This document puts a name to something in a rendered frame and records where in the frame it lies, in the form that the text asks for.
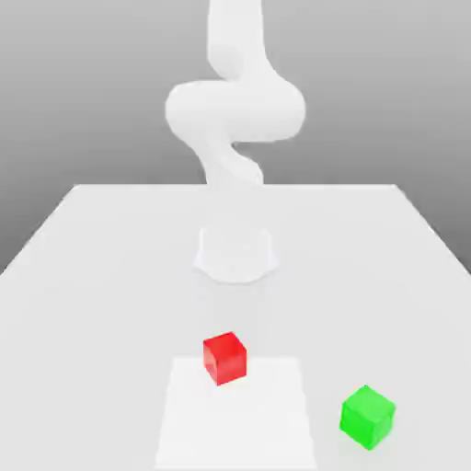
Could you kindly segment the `small red cube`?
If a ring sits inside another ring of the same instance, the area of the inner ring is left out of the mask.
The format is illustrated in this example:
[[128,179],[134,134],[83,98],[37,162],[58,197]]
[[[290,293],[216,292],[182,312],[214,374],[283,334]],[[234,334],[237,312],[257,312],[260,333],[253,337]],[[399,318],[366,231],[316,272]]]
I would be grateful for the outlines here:
[[217,385],[247,375],[247,349],[234,332],[205,339],[202,348],[203,365]]

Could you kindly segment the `small green cube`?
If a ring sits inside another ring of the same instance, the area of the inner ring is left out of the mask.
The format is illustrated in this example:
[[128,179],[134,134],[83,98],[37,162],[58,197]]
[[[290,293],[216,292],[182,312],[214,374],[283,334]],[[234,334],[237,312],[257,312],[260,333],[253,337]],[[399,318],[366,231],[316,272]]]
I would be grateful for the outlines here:
[[339,428],[371,451],[392,430],[395,413],[394,402],[363,385],[342,403]]

